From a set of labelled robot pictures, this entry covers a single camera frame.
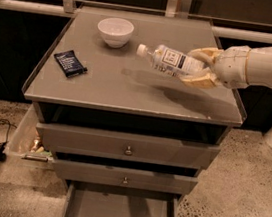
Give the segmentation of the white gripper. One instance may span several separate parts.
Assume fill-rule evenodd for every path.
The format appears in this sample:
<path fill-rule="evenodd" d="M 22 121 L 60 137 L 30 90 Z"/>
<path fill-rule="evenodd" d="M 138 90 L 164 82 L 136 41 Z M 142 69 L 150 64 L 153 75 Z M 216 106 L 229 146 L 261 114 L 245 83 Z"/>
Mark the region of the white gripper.
<path fill-rule="evenodd" d="M 203 47 L 196 48 L 188 52 L 192 58 L 213 66 L 212 72 L 204 76 L 181 77 L 183 84 L 188 87 L 211 89 L 224 86 L 231 89 L 247 88 L 246 80 L 246 62 L 251 48 L 248 46 L 230 47 L 227 50 L 219 48 Z"/>

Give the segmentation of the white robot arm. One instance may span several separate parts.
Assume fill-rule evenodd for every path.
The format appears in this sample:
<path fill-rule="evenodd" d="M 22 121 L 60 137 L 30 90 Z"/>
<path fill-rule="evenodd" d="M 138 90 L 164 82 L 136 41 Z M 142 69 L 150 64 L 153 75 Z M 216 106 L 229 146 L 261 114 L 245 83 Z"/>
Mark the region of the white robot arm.
<path fill-rule="evenodd" d="M 195 88 L 224 86 L 242 89 L 249 86 L 267 86 L 272 89 L 272 47 L 250 48 L 232 46 L 227 50 L 200 48 L 188 52 L 190 57 L 208 67 L 192 75 L 180 77 L 182 83 Z"/>

